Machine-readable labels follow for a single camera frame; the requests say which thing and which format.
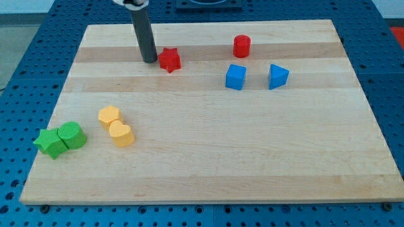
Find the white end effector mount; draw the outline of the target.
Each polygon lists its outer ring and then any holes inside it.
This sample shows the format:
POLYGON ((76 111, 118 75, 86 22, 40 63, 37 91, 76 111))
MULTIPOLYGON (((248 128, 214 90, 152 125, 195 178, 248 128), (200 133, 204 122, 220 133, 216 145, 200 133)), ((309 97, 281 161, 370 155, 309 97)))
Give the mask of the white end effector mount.
POLYGON ((149 5, 149 0, 112 0, 114 3, 124 6, 131 11, 139 11, 149 5))

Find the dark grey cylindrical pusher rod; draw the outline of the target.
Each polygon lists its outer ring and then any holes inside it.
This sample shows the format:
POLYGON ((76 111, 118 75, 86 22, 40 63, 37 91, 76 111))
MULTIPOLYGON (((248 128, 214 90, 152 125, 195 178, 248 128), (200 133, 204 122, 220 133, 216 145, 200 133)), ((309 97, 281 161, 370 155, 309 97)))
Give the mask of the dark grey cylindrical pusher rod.
POLYGON ((143 62, 156 62, 158 60, 157 49, 147 7, 132 11, 131 19, 143 62))

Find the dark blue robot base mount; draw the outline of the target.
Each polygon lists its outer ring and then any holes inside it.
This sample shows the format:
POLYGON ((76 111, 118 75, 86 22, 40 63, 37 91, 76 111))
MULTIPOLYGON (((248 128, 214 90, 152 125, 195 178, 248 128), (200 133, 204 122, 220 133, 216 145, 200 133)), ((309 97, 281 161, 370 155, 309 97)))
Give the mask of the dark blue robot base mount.
POLYGON ((177 11, 242 9, 243 0, 175 0, 177 11))

